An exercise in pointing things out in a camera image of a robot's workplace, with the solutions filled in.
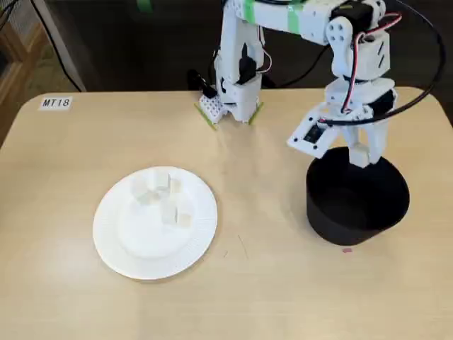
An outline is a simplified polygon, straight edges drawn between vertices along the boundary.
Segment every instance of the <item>black cable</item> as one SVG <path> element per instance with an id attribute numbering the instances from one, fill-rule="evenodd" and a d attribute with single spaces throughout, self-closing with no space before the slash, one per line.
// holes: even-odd
<path id="1" fill-rule="evenodd" d="M 228 0 L 220 0 L 220 6 L 224 8 L 225 4 L 227 3 Z M 289 6 L 289 5 L 295 5 L 295 4 L 300 4 L 304 2 L 304 0 L 292 0 L 292 1 L 280 1 L 280 0 L 254 0 L 255 2 L 261 2 L 262 4 L 267 4 L 267 5 L 277 5 L 277 6 Z"/>
<path id="2" fill-rule="evenodd" d="M 339 126 L 356 126 L 356 125 L 363 125 L 363 124 L 370 124 L 370 123 L 375 123 L 379 122 L 380 120 L 385 120 L 390 117 L 393 117 L 395 115 L 398 115 L 399 113 L 402 113 L 409 108 L 414 107 L 418 103 L 420 103 L 423 99 L 425 99 L 434 89 L 434 87 L 439 83 L 440 79 L 442 78 L 442 74 L 444 73 L 445 69 L 445 64 L 447 61 L 447 51 L 445 49 L 445 44 L 442 39 L 442 36 L 440 35 L 439 31 L 436 29 L 436 27 L 429 21 L 422 13 L 418 12 L 416 9 L 413 7 L 409 6 L 408 4 L 405 4 L 401 0 L 394 0 L 398 2 L 402 7 L 405 7 L 408 9 L 410 12 L 421 18 L 430 28 L 432 33 L 436 37 L 436 42 L 439 46 L 439 64 L 437 66 L 437 70 L 435 72 L 434 77 L 432 78 L 432 81 L 429 83 L 428 87 L 426 90 L 422 92 L 421 95 L 417 96 L 415 99 L 410 101 L 409 103 L 396 108 L 395 110 L 390 111 L 386 115 L 382 115 L 379 117 L 373 117 L 370 119 L 364 119 L 364 120 L 356 120 L 356 121 L 345 121 L 345 120 L 322 120 L 322 123 L 329 124 L 329 125 L 339 125 Z"/>
<path id="3" fill-rule="evenodd" d="M 8 22 L 11 14 L 13 13 L 14 6 L 17 4 L 19 0 L 13 0 L 9 4 L 3 8 L 1 11 L 0 17 L 5 16 L 5 20 L 0 24 L 0 31 L 3 30 L 3 27 L 5 27 L 6 23 Z"/>
<path id="4" fill-rule="evenodd" d="M 254 0 L 255 2 L 261 2 L 262 4 L 267 5 L 277 5 L 277 6 L 289 6 L 294 4 L 299 4 L 302 1 L 280 1 L 280 0 Z"/>
<path id="5" fill-rule="evenodd" d="M 219 47 L 215 49 L 214 54 L 212 55 L 210 65 L 207 68 L 207 80 L 209 81 L 210 84 L 213 84 L 213 77 L 212 77 L 212 66 L 214 65 L 215 58 L 219 54 Z"/>
<path id="6" fill-rule="evenodd" d="M 281 85 L 278 85 L 277 88 L 279 89 L 283 89 L 285 87 L 289 87 L 293 84 L 296 84 L 297 82 L 301 81 L 303 78 L 305 78 L 306 76 L 308 76 L 311 71 L 314 70 L 314 68 L 316 67 L 316 65 L 318 64 L 319 60 L 321 60 L 321 57 L 323 56 L 323 54 L 329 49 L 329 45 L 327 46 L 324 46 L 324 48 L 320 51 L 320 53 L 318 54 L 318 57 L 316 57 L 316 59 L 314 60 L 313 64 L 310 66 L 310 68 L 308 68 L 305 73 L 303 73 L 303 75 L 301 76 L 298 76 L 296 79 L 293 79 L 293 80 L 290 80 L 290 81 L 287 81 L 286 83 L 283 83 Z"/>
<path id="7" fill-rule="evenodd" d="M 71 82 L 71 84 L 77 89 L 78 92 L 82 92 L 82 90 L 80 89 L 80 87 L 76 84 L 76 82 L 71 78 L 71 76 L 69 76 L 66 68 L 64 67 L 64 64 L 63 64 L 63 60 L 62 60 L 62 57 L 61 55 L 59 54 L 58 52 L 58 49 L 57 49 L 57 45 L 55 44 L 55 41 L 54 41 L 54 38 L 52 37 L 52 34 L 50 34 L 50 30 L 49 28 L 47 27 L 47 25 L 45 24 L 44 22 L 44 18 L 42 17 L 41 13 L 39 12 L 36 4 L 35 4 L 35 0 L 30 0 L 31 2 L 31 6 L 33 6 L 33 8 L 35 9 L 35 12 L 36 12 L 36 15 L 38 16 L 38 18 L 40 19 L 41 21 L 41 24 L 42 26 L 44 27 L 45 29 L 45 32 L 47 33 L 47 36 L 49 37 L 49 40 L 50 40 L 50 43 L 52 44 L 52 47 L 55 51 L 55 54 L 57 55 L 57 58 L 58 58 L 58 62 L 63 70 L 63 73 L 64 75 L 66 76 L 66 78 L 68 78 L 68 80 Z"/>

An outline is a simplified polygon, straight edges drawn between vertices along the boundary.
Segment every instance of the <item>green tape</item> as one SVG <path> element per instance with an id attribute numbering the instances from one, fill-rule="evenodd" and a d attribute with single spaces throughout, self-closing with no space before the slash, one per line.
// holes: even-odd
<path id="1" fill-rule="evenodd" d="M 153 13 L 153 6 L 151 0 L 137 0 L 137 7 L 142 13 Z"/>
<path id="2" fill-rule="evenodd" d="M 261 103 L 258 108 L 256 109 L 255 113 L 252 115 L 250 120 L 248 121 L 249 125 L 252 125 L 253 121 L 255 120 L 256 116 L 260 113 L 261 109 L 263 108 L 264 103 Z"/>
<path id="3" fill-rule="evenodd" d="M 249 23 L 255 23 L 255 0 L 243 2 L 243 17 Z"/>
<path id="4" fill-rule="evenodd" d="M 304 8 L 304 4 L 294 4 L 288 6 L 288 31 L 294 34 L 300 34 L 298 11 Z"/>
<path id="5" fill-rule="evenodd" d="M 195 107 L 197 108 L 198 112 L 200 113 L 200 115 L 206 120 L 206 123 L 214 130 L 214 131 L 217 131 L 217 128 L 215 127 L 214 124 L 212 124 L 212 121 L 210 121 L 210 119 L 205 115 L 205 113 L 203 112 L 203 110 L 201 109 L 201 107 L 199 107 L 197 104 L 194 104 Z"/>

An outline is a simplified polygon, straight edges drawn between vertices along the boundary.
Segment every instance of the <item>label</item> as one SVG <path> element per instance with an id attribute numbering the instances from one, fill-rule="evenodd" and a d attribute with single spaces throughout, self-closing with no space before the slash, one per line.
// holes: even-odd
<path id="1" fill-rule="evenodd" d="M 72 97 L 44 97 L 39 111 L 67 111 L 71 104 Z"/>
<path id="2" fill-rule="evenodd" d="M 304 4 L 294 4 L 288 6 L 288 31 L 294 34 L 300 34 L 298 11 L 304 8 Z"/>
<path id="3" fill-rule="evenodd" d="M 248 23 L 255 23 L 255 0 L 245 0 L 243 2 L 243 16 Z"/>

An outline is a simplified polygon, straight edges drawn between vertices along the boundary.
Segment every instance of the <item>white label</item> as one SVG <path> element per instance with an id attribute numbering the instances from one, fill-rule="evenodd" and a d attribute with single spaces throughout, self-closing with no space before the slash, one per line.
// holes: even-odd
<path id="1" fill-rule="evenodd" d="M 44 97 L 40 111 L 67 111 L 71 108 L 72 97 Z"/>

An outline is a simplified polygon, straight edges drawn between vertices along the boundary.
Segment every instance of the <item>red wire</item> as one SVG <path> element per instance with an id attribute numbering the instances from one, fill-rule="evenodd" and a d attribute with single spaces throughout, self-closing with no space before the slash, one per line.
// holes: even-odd
<path id="1" fill-rule="evenodd" d="M 345 102 L 343 103 L 343 106 L 341 107 L 341 112 L 344 113 L 345 110 L 348 108 L 349 102 L 351 100 L 352 93 L 354 91 L 354 85 L 355 85 L 355 80 L 357 78 L 357 66 L 359 64 L 359 41 L 365 36 L 365 33 L 361 32 L 357 34 L 354 40 L 354 65 L 352 68 L 352 74 L 351 74 L 351 79 L 349 83 L 349 89 L 348 89 L 348 94 L 346 96 Z"/>
<path id="2" fill-rule="evenodd" d="M 355 41 L 354 41 L 354 53 L 355 53 L 355 58 L 354 59 L 355 59 L 355 61 L 354 61 L 354 65 L 353 65 L 353 68 L 352 68 L 352 74 L 351 74 L 351 79 L 350 79 L 350 83 L 349 83 L 348 94 L 346 96 L 345 102 L 343 103 L 343 106 L 341 107 L 341 113 L 344 113 L 345 110 L 348 108 L 348 105 L 349 105 L 349 102 L 350 102 L 350 99 L 352 97 L 352 93 L 353 93 L 353 90 L 354 90 L 355 80 L 357 78 L 357 66 L 358 66 L 358 60 L 359 60 L 358 55 L 359 55 L 360 39 L 362 39 L 363 37 L 365 37 L 367 35 L 371 35 L 373 33 L 379 32 L 381 30 L 387 30 L 390 27 L 395 26 L 397 23 L 399 23 L 403 19 L 403 16 L 400 13 L 397 13 L 397 12 L 387 13 L 384 16 L 384 18 L 387 18 L 387 17 L 390 17 L 390 16 L 395 16 L 396 19 L 391 21 L 390 23 L 387 23 L 387 24 L 383 25 L 383 26 L 379 26 L 379 27 L 373 28 L 372 30 L 368 30 L 365 33 L 361 32 L 361 33 L 356 35 Z"/>

